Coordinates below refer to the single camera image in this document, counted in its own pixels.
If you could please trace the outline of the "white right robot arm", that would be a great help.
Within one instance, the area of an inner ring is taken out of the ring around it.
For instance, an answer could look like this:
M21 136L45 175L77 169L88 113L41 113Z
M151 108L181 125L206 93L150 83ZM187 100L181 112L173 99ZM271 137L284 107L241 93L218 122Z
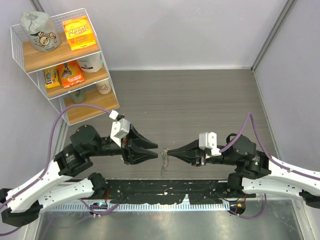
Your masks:
M234 166L226 182L232 197L243 195L279 195L303 200L309 207L320 207L320 173L285 163L257 150L256 143L244 135L233 139L231 133L226 150L217 144L214 132L199 134L198 139L167 154L194 167L206 164Z

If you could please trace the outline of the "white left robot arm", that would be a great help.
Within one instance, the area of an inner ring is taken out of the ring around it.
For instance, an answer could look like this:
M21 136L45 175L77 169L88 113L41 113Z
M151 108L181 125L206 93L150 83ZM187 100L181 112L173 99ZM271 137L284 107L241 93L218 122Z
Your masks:
M56 188L90 168L91 157L121 156L127 165L156 159L158 145L142 136L131 123L112 124L114 136L101 137L91 125L82 125L70 137L71 143L49 162L48 168L14 189L2 188L0 202L7 208L1 212L2 222L22 227L35 221L40 214L68 201L103 198L108 189L100 173L74 185Z

